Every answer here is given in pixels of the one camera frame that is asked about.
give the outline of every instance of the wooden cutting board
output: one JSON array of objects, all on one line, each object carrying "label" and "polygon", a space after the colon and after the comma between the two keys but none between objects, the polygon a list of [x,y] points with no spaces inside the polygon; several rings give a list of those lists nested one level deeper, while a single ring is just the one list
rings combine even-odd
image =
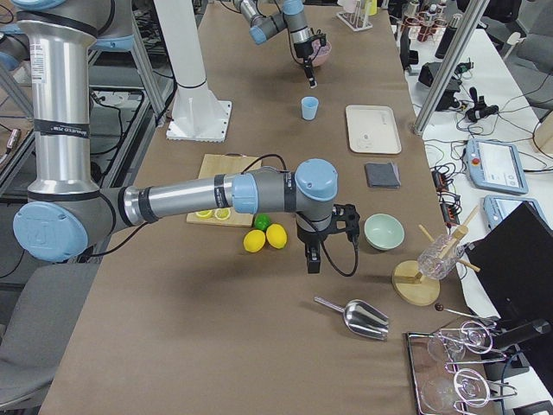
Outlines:
[{"label": "wooden cutting board", "polygon": [[[205,154],[204,160],[201,163],[199,179],[223,175],[225,173],[239,173],[245,169],[250,163],[253,163],[257,157],[250,156],[223,156],[219,154]],[[255,163],[251,169],[259,169],[261,160]],[[227,220],[218,220],[214,217],[209,219],[201,219],[196,214],[188,214],[188,223],[200,223],[202,225],[219,225],[222,227],[251,227],[253,222],[253,214],[239,214],[233,207],[231,209],[231,217]]]}]

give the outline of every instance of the green bowl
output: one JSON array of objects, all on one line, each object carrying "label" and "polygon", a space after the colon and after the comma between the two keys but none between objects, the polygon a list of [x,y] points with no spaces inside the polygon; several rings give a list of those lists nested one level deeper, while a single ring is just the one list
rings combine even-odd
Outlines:
[{"label": "green bowl", "polygon": [[404,227],[388,214],[374,214],[365,221],[365,237],[371,246],[388,251],[401,245],[405,238]]}]

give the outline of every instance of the metal scoop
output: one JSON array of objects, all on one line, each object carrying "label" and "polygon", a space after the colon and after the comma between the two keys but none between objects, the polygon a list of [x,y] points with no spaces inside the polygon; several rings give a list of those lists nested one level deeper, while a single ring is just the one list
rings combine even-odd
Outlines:
[{"label": "metal scoop", "polygon": [[386,340],[388,337],[388,317],[361,300],[352,300],[346,307],[340,307],[321,297],[314,298],[316,303],[326,305],[338,311],[344,317],[344,324],[356,335],[362,335],[374,340]]}]

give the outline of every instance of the wooden tabletop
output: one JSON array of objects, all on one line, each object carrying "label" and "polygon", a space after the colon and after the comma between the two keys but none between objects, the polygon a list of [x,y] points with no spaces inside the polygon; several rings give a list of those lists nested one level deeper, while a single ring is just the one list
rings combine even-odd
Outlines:
[{"label": "wooden tabletop", "polygon": [[[292,214],[271,215],[289,233],[286,247],[256,254],[244,251],[241,228],[188,224],[184,215],[149,225],[104,259],[41,414],[414,412],[403,333],[432,331],[451,316],[405,303],[391,272],[428,245],[419,223],[434,235],[444,227],[423,142],[410,133],[415,114],[388,17],[378,13],[372,29],[353,33],[336,11],[306,8],[309,24],[327,32],[333,47],[310,90],[285,34],[256,47],[242,16],[209,4],[200,41],[210,88],[233,103],[227,139],[168,141],[158,129],[137,186],[194,179],[206,153],[278,153],[291,169],[325,158],[339,172],[336,202],[355,204],[361,226],[371,214],[394,215],[404,243],[378,252],[361,239],[359,270],[343,278],[325,259],[320,274],[307,274]],[[311,122],[301,119],[305,95],[320,101]],[[345,109],[353,104],[393,109],[401,154],[349,150]],[[401,188],[368,188],[369,161],[397,163]],[[329,237],[327,247],[351,269],[345,235]],[[367,301],[390,317],[389,340],[350,333],[314,296],[342,305]],[[444,280],[440,301],[463,308],[456,278]]]}]

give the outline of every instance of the blue cup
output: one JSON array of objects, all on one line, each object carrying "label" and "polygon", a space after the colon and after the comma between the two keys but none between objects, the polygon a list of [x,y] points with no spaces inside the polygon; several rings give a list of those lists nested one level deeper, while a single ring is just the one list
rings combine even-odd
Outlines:
[{"label": "blue cup", "polygon": [[303,97],[302,98],[302,118],[311,121],[315,118],[319,108],[319,100],[315,97]]}]

